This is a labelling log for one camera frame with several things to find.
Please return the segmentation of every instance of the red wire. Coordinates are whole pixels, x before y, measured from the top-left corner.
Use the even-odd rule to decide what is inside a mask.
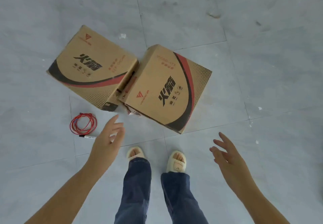
[[[88,117],[88,123],[84,128],[81,129],[78,127],[78,121],[82,117]],[[80,114],[78,116],[76,116],[74,119],[72,119],[71,123],[69,124],[69,129],[75,135],[88,135],[96,129],[97,125],[98,125],[98,121],[93,114],[80,112]]]

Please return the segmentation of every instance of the person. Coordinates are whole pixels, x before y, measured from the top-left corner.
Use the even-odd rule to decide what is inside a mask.
[[[83,168],[71,177],[26,224],[73,222],[87,195],[118,154],[125,128],[123,123],[116,123],[117,118],[118,115],[111,118],[95,139]],[[256,224],[289,223],[260,192],[234,144],[221,132],[219,136],[222,141],[213,140],[213,142],[226,152],[220,151],[216,146],[211,147],[210,151],[225,181],[242,201],[253,221]],[[121,204],[115,216],[115,224],[142,224],[147,217],[151,167],[139,147],[131,148],[127,158],[129,168],[124,177]],[[184,154],[175,151],[168,160],[166,172],[161,175],[161,185],[169,214],[173,224],[206,224],[208,221],[190,191],[190,177],[185,173],[185,168]]]

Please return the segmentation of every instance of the pant leg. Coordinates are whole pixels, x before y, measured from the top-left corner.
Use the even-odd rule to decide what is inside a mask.
[[[116,214],[115,224],[145,223],[150,183],[151,168],[148,160],[139,157],[131,160],[123,180],[121,204]]]
[[[168,172],[161,175],[165,202],[173,224],[208,224],[190,190],[190,176]]]

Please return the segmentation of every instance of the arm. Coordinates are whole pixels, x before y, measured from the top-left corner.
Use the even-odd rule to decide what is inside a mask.
[[[111,118],[95,139],[83,168],[68,180],[26,224],[71,224],[95,183],[115,160],[125,130],[123,123]]]
[[[221,132],[223,141],[213,140],[219,147],[210,148],[225,181],[244,204],[255,224],[289,224],[286,218],[265,198],[253,180],[249,169],[233,143]]]

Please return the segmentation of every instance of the cardboard box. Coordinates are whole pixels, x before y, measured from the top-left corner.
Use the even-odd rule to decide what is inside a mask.
[[[97,108],[112,112],[137,65],[133,54],[82,26],[47,73]]]
[[[151,46],[119,99],[181,134],[212,71],[160,45]]]

